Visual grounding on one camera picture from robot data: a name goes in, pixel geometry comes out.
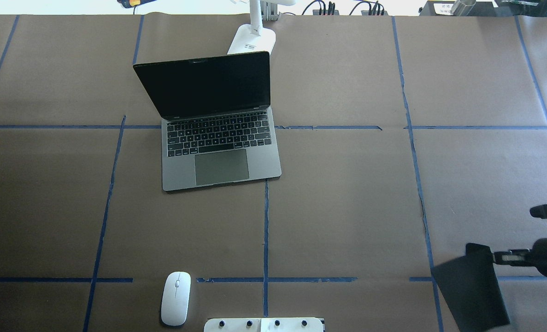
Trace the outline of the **grey laptop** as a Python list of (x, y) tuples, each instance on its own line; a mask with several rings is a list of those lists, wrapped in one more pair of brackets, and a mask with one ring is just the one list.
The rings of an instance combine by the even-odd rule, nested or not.
[(133, 69), (161, 117), (164, 191), (282, 175), (269, 51)]

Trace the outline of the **white computer mouse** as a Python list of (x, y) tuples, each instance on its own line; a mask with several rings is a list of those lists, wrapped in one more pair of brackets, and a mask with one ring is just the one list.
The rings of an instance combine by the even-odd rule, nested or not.
[(170, 273), (166, 278), (161, 301), (161, 321), (167, 326), (182, 326), (187, 321), (191, 276), (185, 272)]

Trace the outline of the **white desk lamp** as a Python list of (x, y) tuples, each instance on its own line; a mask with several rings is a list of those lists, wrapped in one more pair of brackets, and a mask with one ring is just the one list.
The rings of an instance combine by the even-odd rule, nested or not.
[[(265, 0), (282, 6), (294, 6), (296, 0)], [(261, 19), (260, 0), (242, 0), (250, 7), (250, 23), (241, 25), (233, 38), (227, 54), (241, 54), (253, 51), (272, 52), (276, 43), (273, 30), (263, 26)]]

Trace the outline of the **silver metal cylinder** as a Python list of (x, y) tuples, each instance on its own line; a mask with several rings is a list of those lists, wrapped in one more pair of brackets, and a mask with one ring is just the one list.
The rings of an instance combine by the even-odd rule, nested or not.
[(476, 2), (477, 2), (476, 0), (455, 0), (451, 8), (452, 16), (457, 16), (457, 17), (469, 16), (469, 13), (471, 13)]

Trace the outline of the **lower black connector box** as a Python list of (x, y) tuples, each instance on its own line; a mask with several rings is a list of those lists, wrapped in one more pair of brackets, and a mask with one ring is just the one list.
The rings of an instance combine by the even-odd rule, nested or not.
[[(349, 16), (353, 15), (356, 10), (360, 9), (362, 16), (387, 16), (388, 12), (385, 6), (378, 0), (356, 0), (355, 5), (349, 12)], [(367, 6), (367, 9), (362, 9), (360, 6)]]

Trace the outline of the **aluminium frame post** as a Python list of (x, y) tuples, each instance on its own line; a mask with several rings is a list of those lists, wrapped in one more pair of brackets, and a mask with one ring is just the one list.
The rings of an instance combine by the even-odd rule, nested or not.
[(278, 4), (271, 1), (260, 1), (261, 19), (265, 21), (277, 21), (279, 19)]

